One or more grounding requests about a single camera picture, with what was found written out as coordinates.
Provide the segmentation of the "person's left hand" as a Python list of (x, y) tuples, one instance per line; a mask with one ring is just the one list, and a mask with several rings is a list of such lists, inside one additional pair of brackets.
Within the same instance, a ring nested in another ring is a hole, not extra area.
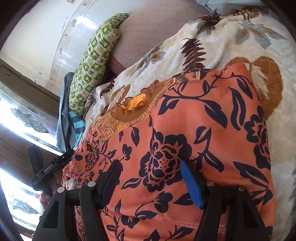
[(49, 201), (51, 200), (52, 196), (55, 194), (55, 192), (56, 192), (60, 187), (62, 187), (62, 185), (57, 185), (57, 186), (54, 188), (54, 190), (53, 190), (53, 192), (52, 192), (52, 195), (49, 195), (49, 194), (46, 194), (46, 193), (42, 193), (42, 194), (40, 195), (39, 201), (40, 201), (40, 204), (41, 204), (41, 206), (43, 207), (43, 209), (46, 209), (46, 207), (47, 207)]

